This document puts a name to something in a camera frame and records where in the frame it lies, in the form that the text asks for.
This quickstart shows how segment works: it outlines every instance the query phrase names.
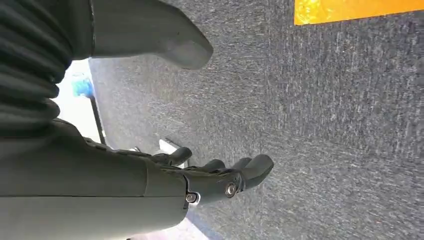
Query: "metal screw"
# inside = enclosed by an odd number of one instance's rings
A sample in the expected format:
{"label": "metal screw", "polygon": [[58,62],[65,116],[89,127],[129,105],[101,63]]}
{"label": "metal screw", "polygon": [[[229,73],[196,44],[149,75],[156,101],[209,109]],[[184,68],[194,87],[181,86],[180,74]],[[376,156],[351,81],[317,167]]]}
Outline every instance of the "metal screw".
{"label": "metal screw", "polygon": [[228,183],[228,185],[226,186],[226,189],[225,189],[225,195],[228,198],[231,198],[235,194],[236,194],[236,185],[234,184],[234,182]]}
{"label": "metal screw", "polygon": [[188,193],[187,196],[185,196],[185,200],[189,203],[194,203],[196,202],[196,200],[198,199],[198,196],[196,195],[196,193]]}

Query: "blue object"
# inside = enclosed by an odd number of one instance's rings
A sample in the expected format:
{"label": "blue object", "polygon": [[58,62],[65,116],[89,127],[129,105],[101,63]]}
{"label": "blue object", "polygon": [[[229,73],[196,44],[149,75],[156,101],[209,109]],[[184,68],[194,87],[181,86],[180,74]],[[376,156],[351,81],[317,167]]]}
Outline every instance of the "blue object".
{"label": "blue object", "polygon": [[85,96],[87,98],[90,98],[93,96],[93,85],[90,79],[85,76],[83,77],[84,78],[72,81],[73,95],[75,97]]}

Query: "robotic hand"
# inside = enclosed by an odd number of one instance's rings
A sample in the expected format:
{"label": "robotic hand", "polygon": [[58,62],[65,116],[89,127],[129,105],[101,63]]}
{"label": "robotic hand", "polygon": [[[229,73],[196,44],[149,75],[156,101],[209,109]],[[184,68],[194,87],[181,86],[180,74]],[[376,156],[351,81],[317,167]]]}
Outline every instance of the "robotic hand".
{"label": "robotic hand", "polygon": [[260,184],[274,165],[266,155],[181,169],[173,165],[187,148],[113,150],[56,118],[50,99],[72,60],[155,54],[198,69],[212,52],[180,10],[157,0],[1,1],[0,239],[124,239]]}

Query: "gray carpet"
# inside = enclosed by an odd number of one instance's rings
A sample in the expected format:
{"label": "gray carpet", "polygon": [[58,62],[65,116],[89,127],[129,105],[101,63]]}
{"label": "gray carpet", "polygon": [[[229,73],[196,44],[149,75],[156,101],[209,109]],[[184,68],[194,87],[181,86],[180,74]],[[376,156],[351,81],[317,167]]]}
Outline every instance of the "gray carpet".
{"label": "gray carpet", "polygon": [[261,186],[196,210],[218,238],[422,239],[422,12],[294,26],[294,1],[171,3],[213,58],[92,59],[110,145],[168,137],[196,165],[270,155]]}

